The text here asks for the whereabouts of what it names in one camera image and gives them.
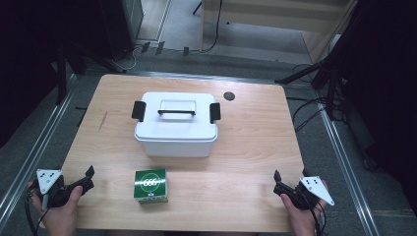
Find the wire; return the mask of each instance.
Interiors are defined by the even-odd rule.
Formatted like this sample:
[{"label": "wire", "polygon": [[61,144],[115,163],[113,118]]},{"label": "wire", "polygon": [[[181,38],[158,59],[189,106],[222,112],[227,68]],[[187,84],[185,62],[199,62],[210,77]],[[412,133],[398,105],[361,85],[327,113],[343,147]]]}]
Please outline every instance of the wire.
[{"label": "wire", "polygon": [[323,206],[319,202],[317,202],[317,204],[322,209],[321,213],[323,214],[323,227],[322,227],[322,233],[323,233],[325,231],[326,221],[327,221],[326,212],[325,212],[325,209],[323,208]]},{"label": "wire", "polygon": [[39,225],[40,225],[40,222],[42,222],[42,219],[46,216],[46,214],[49,212],[49,208],[45,211],[45,213],[42,215],[42,217],[39,219],[39,221],[37,222],[37,226],[36,226],[36,233],[37,233],[37,230],[39,229]]},{"label": "wire", "polygon": [[319,221],[317,220],[316,214],[314,213],[314,207],[310,206],[310,203],[309,203],[309,201],[307,201],[306,196],[304,196],[303,192],[301,192],[299,189],[298,189],[298,193],[301,196],[303,196],[303,199],[306,201],[307,205],[309,206],[309,210],[312,213],[312,216],[313,216],[314,221],[316,223],[316,235],[317,236],[322,236],[323,231],[321,230]]},{"label": "wire", "polygon": [[[300,66],[311,66],[311,65],[310,64],[298,64],[298,65],[296,65],[295,67],[292,68],[292,75],[295,74],[295,69],[297,67],[300,67]],[[311,83],[312,80],[313,80],[311,73],[309,73],[309,77],[310,77],[310,81],[309,82],[308,81],[304,81],[303,78],[299,78],[298,80],[300,80],[302,82],[305,82],[305,83]]]},{"label": "wire", "polygon": [[316,99],[311,99],[311,100],[308,100],[306,103],[304,103],[303,105],[301,105],[300,107],[298,107],[297,108],[297,110],[295,110],[295,112],[294,112],[294,114],[292,115],[292,122],[294,122],[295,121],[295,116],[297,115],[297,113],[303,108],[303,107],[305,107],[305,106],[307,106],[308,104],[311,104],[311,103],[313,103],[313,102],[318,102],[318,103],[321,103],[321,104],[323,104],[323,103],[325,103],[326,102],[326,98],[325,97],[319,97],[319,98],[316,98]]},{"label": "wire", "polygon": [[111,62],[115,65],[115,66],[117,66],[117,67],[119,67],[120,69],[123,69],[123,70],[130,70],[130,69],[133,69],[133,68],[135,68],[135,66],[136,66],[136,64],[137,64],[137,59],[136,59],[136,56],[135,56],[135,51],[136,50],[138,50],[139,48],[141,48],[141,46],[139,46],[139,47],[137,47],[137,48],[135,48],[133,51],[132,51],[132,57],[134,58],[134,64],[133,64],[133,66],[131,66],[131,67],[128,67],[128,68],[126,68],[126,67],[122,67],[122,66],[120,66],[120,65],[118,65],[114,60],[111,60]]},{"label": "wire", "polygon": [[220,22],[220,14],[221,14],[222,5],[223,5],[223,0],[220,0],[220,7],[218,8],[217,24],[215,26],[215,41],[212,44],[212,46],[208,49],[201,50],[201,51],[200,50],[190,50],[190,51],[198,51],[200,53],[207,53],[207,52],[210,52],[215,47],[215,45],[217,44],[217,40],[218,40],[218,23]]},{"label": "wire", "polygon": [[316,111],[312,116],[310,116],[306,121],[304,121],[301,125],[299,125],[297,128],[295,128],[295,132],[299,132],[302,130],[313,118],[315,118],[317,115],[319,115],[320,112],[324,111],[325,109],[322,108],[318,111]]}]

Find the black cable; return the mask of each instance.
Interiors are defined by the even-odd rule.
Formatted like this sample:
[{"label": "black cable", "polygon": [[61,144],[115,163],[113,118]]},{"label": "black cable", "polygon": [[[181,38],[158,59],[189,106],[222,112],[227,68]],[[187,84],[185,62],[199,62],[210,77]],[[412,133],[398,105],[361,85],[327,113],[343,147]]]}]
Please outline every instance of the black cable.
[{"label": "black cable", "polygon": [[316,111],[312,116],[310,116],[306,121],[304,121],[301,125],[299,125],[297,128],[295,128],[295,132],[299,132],[301,129],[303,129],[307,123],[309,123],[313,118],[315,118],[317,115],[319,115],[320,112],[324,111],[325,109],[322,108],[318,111]]},{"label": "black cable", "polygon": [[37,230],[39,229],[39,225],[40,225],[40,222],[42,222],[42,219],[46,216],[46,214],[49,212],[49,208],[45,211],[45,213],[42,215],[42,217],[39,219],[39,221],[37,222],[37,226],[36,226],[36,233],[37,233]]},{"label": "black cable", "polygon": [[191,51],[199,51],[200,53],[207,53],[207,52],[210,52],[215,47],[215,45],[217,44],[217,40],[218,40],[218,23],[220,22],[220,14],[221,14],[222,5],[223,5],[223,0],[220,0],[220,7],[218,8],[217,24],[215,26],[215,41],[212,44],[212,46],[208,49],[201,50],[201,51],[199,50],[191,50]]},{"label": "black cable", "polygon": [[320,203],[317,203],[319,206],[320,206],[320,208],[322,209],[321,210],[321,213],[323,214],[323,227],[322,227],[322,233],[325,231],[325,228],[326,228],[326,221],[327,221],[327,216],[326,216],[326,213],[325,213],[325,209],[323,208],[323,206],[320,204]]},{"label": "black cable", "polygon": [[313,103],[313,102],[319,102],[321,104],[323,104],[324,102],[326,102],[326,98],[325,97],[318,97],[316,99],[311,99],[308,100],[306,103],[304,103],[303,105],[301,105],[300,107],[297,108],[297,110],[295,110],[294,114],[292,115],[292,122],[295,121],[295,116],[297,115],[297,113],[305,106]]},{"label": "black cable", "polygon": [[307,205],[309,206],[309,210],[313,215],[314,221],[315,221],[315,226],[316,226],[316,236],[322,236],[323,231],[320,228],[320,224],[319,221],[317,220],[316,214],[314,213],[314,208],[312,206],[310,206],[309,201],[307,201],[306,196],[304,196],[303,192],[301,192],[300,190],[298,190],[298,193],[303,196],[303,199],[306,201]]},{"label": "black cable", "polygon": [[32,190],[38,185],[37,180],[34,180],[33,183],[31,183],[31,185],[28,187],[27,190],[27,195],[26,195],[26,199],[25,199],[25,212],[27,215],[27,220],[28,220],[28,224],[30,227],[30,231],[33,234],[33,236],[37,236],[37,229],[34,228],[33,225],[33,221],[31,219],[31,215],[30,215],[30,203],[31,203],[31,197],[33,196],[32,194]]},{"label": "black cable", "polygon": [[[310,64],[298,64],[298,65],[296,65],[295,67],[293,67],[293,68],[292,68],[292,75],[294,75],[294,74],[295,74],[295,69],[296,69],[297,67],[300,67],[300,66],[311,66],[311,65],[310,65]],[[309,82],[308,82],[308,81],[303,80],[303,78],[302,78],[302,77],[301,77],[301,78],[299,78],[298,80],[300,80],[301,82],[304,82],[304,83],[310,83],[310,82],[313,80],[311,73],[309,73],[309,77],[310,77],[310,81],[309,81]]]},{"label": "black cable", "polygon": [[29,227],[30,227],[31,234],[33,234],[33,236],[37,236],[37,230],[34,228],[33,221],[31,220],[29,202],[30,202],[30,197],[25,200],[25,212],[26,212],[26,215],[27,215],[27,220],[28,220],[28,224],[29,224]]}]

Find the table surface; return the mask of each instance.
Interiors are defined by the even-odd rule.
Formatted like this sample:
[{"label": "table surface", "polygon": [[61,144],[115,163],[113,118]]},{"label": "table surface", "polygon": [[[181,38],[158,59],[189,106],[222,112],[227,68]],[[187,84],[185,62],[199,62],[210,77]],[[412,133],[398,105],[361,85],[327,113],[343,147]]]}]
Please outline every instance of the table surface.
[{"label": "table surface", "polygon": [[[209,157],[146,156],[131,114],[147,91],[211,93],[220,102]],[[224,99],[227,91],[236,98]],[[303,169],[282,87],[119,75],[101,78],[63,165],[66,182],[90,165],[95,187],[80,201],[80,228],[229,232],[289,231],[273,172],[295,186]],[[140,206],[135,172],[156,168],[167,169],[169,202]]]}]

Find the green cardboard box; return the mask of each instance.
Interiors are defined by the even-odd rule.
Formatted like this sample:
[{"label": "green cardboard box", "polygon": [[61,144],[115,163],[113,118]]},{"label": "green cardboard box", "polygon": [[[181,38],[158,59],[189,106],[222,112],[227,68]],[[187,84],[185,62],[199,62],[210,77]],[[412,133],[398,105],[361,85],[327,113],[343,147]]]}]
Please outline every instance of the green cardboard box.
[{"label": "green cardboard box", "polygon": [[141,204],[168,202],[166,169],[141,170],[135,175],[135,200]]}]

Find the white storage box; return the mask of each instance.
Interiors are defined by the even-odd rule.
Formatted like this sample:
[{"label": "white storage box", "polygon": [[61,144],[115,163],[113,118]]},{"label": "white storage box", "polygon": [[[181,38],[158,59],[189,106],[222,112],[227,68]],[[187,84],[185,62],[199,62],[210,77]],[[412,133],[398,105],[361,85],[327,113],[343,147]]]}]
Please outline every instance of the white storage box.
[{"label": "white storage box", "polygon": [[220,105],[207,93],[150,91],[135,102],[132,118],[148,156],[205,157],[217,139]]}]

